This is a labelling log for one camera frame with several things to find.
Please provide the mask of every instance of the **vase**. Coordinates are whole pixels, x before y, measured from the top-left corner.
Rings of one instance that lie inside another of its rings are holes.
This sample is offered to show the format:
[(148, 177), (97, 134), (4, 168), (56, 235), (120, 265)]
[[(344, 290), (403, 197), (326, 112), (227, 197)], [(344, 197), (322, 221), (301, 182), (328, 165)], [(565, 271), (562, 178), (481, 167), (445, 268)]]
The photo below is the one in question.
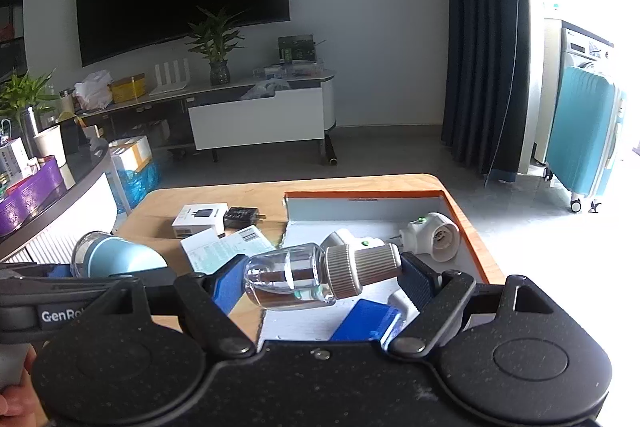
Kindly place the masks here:
[(38, 158), (40, 153), (34, 136), (41, 131), (41, 127), (33, 107), (25, 107), (18, 113), (18, 124), (20, 125), (20, 136), (27, 156), (29, 158)]
[(209, 66), (211, 66), (211, 73), (209, 74), (211, 86), (221, 86), (231, 82), (231, 73), (229, 73), (226, 60), (210, 62)]

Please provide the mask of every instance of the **curtain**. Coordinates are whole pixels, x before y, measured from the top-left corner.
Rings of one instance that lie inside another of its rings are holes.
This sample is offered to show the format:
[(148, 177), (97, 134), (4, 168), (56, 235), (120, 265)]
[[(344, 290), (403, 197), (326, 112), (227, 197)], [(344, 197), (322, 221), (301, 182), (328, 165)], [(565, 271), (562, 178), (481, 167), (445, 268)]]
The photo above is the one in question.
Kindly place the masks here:
[(518, 171), (529, 47), (529, 0), (449, 0), (442, 140), (484, 176), (512, 181)]

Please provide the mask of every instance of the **white plastic bag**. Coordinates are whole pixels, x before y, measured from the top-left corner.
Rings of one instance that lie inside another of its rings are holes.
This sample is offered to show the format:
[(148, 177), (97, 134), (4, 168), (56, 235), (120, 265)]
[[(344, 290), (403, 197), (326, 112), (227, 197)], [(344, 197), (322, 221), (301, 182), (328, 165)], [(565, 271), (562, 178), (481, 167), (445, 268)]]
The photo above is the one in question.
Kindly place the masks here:
[(254, 87), (249, 89), (244, 95), (240, 97), (240, 100), (255, 100), (256, 98), (269, 98), (276, 96), (276, 91), (283, 91), (291, 89), (289, 83), (281, 78), (270, 78), (269, 80), (263, 80), (255, 84)]
[(75, 94), (82, 110), (104, 109), (113, 102), (113, 94), (109, 89), (110, 84), (111, 73), (106, 70), (91, 73), (82, 83), (76, 84)]

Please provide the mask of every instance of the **gray tile floor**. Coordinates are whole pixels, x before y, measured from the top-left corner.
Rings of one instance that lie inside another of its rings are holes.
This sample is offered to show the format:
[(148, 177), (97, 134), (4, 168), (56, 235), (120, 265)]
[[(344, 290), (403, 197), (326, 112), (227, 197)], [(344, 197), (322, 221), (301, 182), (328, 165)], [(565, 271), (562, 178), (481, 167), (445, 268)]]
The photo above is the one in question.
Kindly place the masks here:
[(436, 137), (334, 139), (338, 165), (318, 162), (313, 142), (238, 147), (180, 162), (160, 158), (161, 188), (427, 172), (443, 181), (502, 271), (527, 275), (605, 348), (614, 381), (599, 421), (636, 416), (638, 343), (632, 336), (640, 263), (640, 156), (623, 155), (599, 214), (567, 210), (569, 193), (540, 176), (484, 182), (452, 161)]

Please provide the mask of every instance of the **barcode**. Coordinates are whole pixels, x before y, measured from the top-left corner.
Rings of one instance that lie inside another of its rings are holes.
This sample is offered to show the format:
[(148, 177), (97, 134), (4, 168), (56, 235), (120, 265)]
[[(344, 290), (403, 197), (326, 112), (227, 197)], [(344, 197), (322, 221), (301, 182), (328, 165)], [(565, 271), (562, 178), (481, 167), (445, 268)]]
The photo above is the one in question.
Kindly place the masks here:
[(238, 233), (240, 234), (240, 237), (242, 237), (245, 243), (258, 239), (258, 234), (255, 233), (252, 229), (240, 230), (240, 232)]

